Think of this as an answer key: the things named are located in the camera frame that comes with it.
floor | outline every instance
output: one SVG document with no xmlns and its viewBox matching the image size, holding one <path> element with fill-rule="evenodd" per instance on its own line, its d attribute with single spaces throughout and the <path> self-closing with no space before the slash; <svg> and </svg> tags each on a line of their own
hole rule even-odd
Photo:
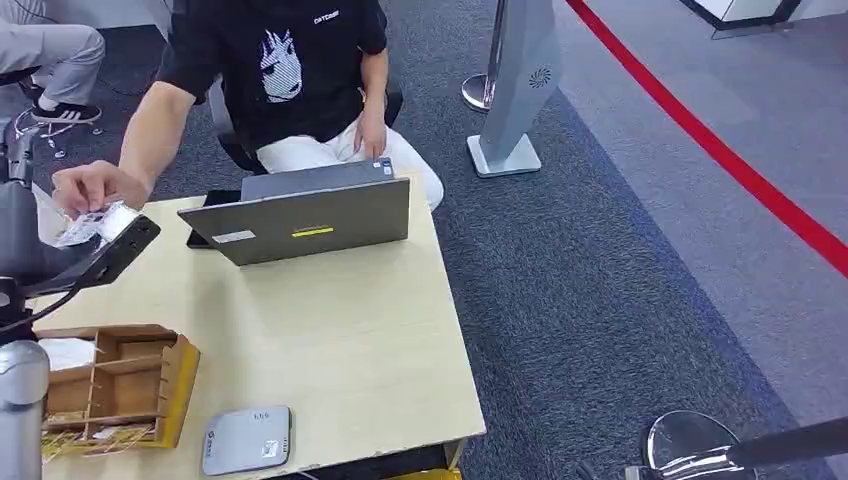
<svg viewBox="0 0 848 480">
<path fill-rule="evenodd" d="M 562 91 L 745 350 L 802 424 L 848 415 L 848 281 L 671 121 L 564 2 L 554 5 L 563 52 L 579 66 Z M 711 40 L 677 0 L 590 6 L 726 143 L 848 241 L 848 15 Z M 848 478 L 848 458 L 831 465 Z"/>
</svg>

black t-shirt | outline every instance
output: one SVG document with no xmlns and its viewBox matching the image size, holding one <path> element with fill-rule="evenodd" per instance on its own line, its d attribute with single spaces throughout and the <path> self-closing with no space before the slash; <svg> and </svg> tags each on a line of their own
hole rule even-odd
<svg viewBox="0 0 848 480">
<path fill-rule="evenodd" d="M 254 148 L 326 142 L 362 111 L 362 52 L 386 48 L 378 0 L 192 0 L 172 16 L 159 80 L 198 98 L 222 74 L 227 108 Z"/>
</svg>

dark carpet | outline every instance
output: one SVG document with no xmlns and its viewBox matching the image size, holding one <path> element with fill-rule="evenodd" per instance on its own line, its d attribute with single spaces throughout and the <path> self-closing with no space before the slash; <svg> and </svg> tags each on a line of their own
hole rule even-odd
<svg viewBox="0 0 848 480">
<path fill-rule="evenodd" d="M 483 69 L 494 0 L 395 0 L 386 10 L 407 98 L 396 129 L 445 183 L 435 220 L 489 429 L 470 442 L 464 477 L 571 479 L 588 460 L 602 479 L 622 478 L 640 462 L 643 429 L 673 409 L 711 414 L 741 437 L 796 425 L 561 95 L 531 131 L 540 173 L 476 177 L 464 145 L 483 117 L 459 87 Z M 161 47 L 155 30 L 105 34 L 121 53 L 101 77 L 143 88 L 155 67 L 143 59 Z M 75 133 L 61 162 L 41 156 L 42 182 L 60 165 L 117 159 L 137 98 L 101 84 L 95 101 L 107 132 Z M 232 188 L 242 176 L 195 108 L 154 198 Z M 820 461 L 764 473 L 833 478 Z"/>
</svg>

speaker grille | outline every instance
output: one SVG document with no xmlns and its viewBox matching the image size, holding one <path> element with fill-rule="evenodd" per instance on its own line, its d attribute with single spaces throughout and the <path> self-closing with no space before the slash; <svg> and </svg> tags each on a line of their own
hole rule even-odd
<svg viewBox="0 0 848 480">
<path fill-rule="evenodd" d="M 530 88 L 542 88 L 551 81 L 551 77 L 553 74 L 551 73 L 551 69 L 548 66 L 542 66 L 536 69 L 535 72 L 530 74 Z"/>
</svg>

white pants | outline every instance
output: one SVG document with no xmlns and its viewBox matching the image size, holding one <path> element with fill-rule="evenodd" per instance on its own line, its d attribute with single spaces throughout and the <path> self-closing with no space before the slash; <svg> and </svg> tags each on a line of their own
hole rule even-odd
<svg viewBox="0 0 848 480">
<path fill-rule="evenodd" d="M 353 139 L 356 136 L 357 123 L 358 120 L 351 123 L 345 131 L 326 143 L 300 135 L 266 145 L 256 154 L 262 166 L 270 173 L 365 160 L 365 148 L 354 152 Z M 396 169 L 418 172 L 418 178 L 424 182 L 430 210 L 435 210 L 439 206 L 445 195 L 442 181 L 412 145 L 388 127 L 386 127 L 386 151 L 382 156 L 390 158 Z"/>
</svg>

